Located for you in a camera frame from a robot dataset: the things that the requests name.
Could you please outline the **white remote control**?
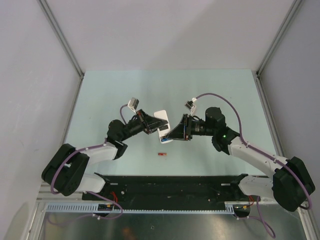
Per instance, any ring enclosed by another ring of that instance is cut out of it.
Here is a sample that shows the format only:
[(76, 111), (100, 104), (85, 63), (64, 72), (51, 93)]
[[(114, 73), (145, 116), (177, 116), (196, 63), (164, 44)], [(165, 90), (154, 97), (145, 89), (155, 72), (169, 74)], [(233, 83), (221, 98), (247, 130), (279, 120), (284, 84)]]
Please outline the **white remote control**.
[(169, 123), (169, 118), (168, 118), (168, 114), (167, 114), (166, 110), (156, 111), (156, 112), (153, 113), (153, 116), (155, 118), (158, 118), (158, 119), (166, 121), (166, 124), (160, 126), (157, 129), (160, 143), (161, 144), (166, 144), (166, 143), (172, 142), (173, 140), (169, 139), (167, 137), (167, 134), (171, 131), (171, 126), (170, 126), (170, 123)]

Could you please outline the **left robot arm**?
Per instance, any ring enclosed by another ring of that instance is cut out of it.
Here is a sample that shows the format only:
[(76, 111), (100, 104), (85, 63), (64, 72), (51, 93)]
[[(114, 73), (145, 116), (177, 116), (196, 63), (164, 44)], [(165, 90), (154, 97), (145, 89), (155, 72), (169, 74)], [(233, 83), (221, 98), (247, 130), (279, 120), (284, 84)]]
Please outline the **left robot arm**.
[(169, 118), (165, 110), (148, 115), (137, 110), (128, 123), (115, 119), (108, 125), (107, 137), (98, 145), (76, 148), (63, 144), (41, 174), (44, 182), (50, 185), (52, 194), (70, 196), (74, 192), (93, 192), (100, 200), (110, 196), (111, 188), (98, 173), (86, 174), (88, 166), (104, 161), (114, 161), (127, 150), (125, 140), (144, 132), (154, 132), (163, 136), (170, 130)]

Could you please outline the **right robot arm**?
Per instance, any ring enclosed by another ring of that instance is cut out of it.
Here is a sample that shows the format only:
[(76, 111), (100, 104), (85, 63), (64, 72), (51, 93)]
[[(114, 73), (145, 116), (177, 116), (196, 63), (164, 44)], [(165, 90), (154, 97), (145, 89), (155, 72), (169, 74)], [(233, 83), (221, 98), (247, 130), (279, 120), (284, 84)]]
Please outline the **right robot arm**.
[(265, 179), (242, 174), (230, 188), (231, 196), (242, 201), (248, 195), (275, 200), (285, 210), (294, 212), (308, 205), (312, 207), (311, 194), (316, 187), (298, 157), (288, 159), (272, 155), (245, 141), (242, 135), (226, 124), (226, 118), (218, 107), (209, 107), (205, 119), (184, 114), (180, 123), (165, 135), (168, 140), (190, 141), (193, 136), (210, 136), (218, 152), (239, 158), (266, 175)]

